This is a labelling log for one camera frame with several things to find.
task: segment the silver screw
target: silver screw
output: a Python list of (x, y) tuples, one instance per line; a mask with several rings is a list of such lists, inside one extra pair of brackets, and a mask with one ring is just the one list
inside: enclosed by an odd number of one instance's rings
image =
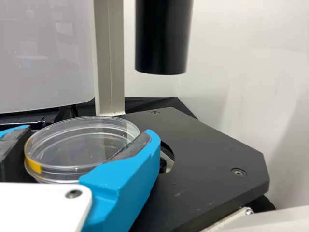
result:
[(159, 111), (152, 111), (151, 113), (152, 113), (153, 115), (158, 115), (158, 114), (160, 114)]
[(82, 191), (80, 191), (80, 190), (71, 190), (70, 192), (68, 192), (67, 194), (66, 194), (66, 198), (69, 198), (69, 199), (73, 199), (73, 198), (77, 198), (77, 197), (79, 197), (80, 195), (82, 195)]
[(232, 173), (234, 173), (237, 176), (246, 176), (247, 175), (246, 171), (244, 171), (240, 168), (233, 168)]
[(250, 215), (250, 214), (254, 214), (254, 212), (252, 209), (249, 208), (246, 210), (246, 215)]

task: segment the yellow tape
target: yellow tape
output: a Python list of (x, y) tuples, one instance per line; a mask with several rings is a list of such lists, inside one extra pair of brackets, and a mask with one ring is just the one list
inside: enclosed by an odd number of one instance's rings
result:
[(32, 161), (31, 159), (29, 159), (27, 156), (26, 156), (26, 164), (33, 171), (35, 171), (36, 173), (41, 174), (41, 166), (38, 163), (36, 163), (36, 162)]

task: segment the black cylindrical objective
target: black cylindrical objective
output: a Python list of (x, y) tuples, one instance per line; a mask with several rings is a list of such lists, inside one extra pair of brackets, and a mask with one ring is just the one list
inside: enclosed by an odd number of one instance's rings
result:
[(135, 69), (186, 71), (193, 0), (136, 0)]

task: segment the clear plastic dish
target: clear plastic dish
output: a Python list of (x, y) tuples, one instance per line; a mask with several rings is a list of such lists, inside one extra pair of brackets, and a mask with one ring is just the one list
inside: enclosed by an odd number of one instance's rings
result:
[(25, 168), (43, 183), (77, 183), (80, 176), (140, 134), (131, 122), (116, 117), (79, 117), (48, 126), (26, 142)]

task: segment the petri dish lid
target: petri dish lid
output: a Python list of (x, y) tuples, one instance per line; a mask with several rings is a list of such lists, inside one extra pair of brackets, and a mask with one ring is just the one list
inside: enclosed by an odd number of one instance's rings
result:
[(38, 182), (78, 183), (80, 176), (106, 162), (139, 134), (133, 123), (116, 117), (61, 121), (27, 140), (25, 168)]

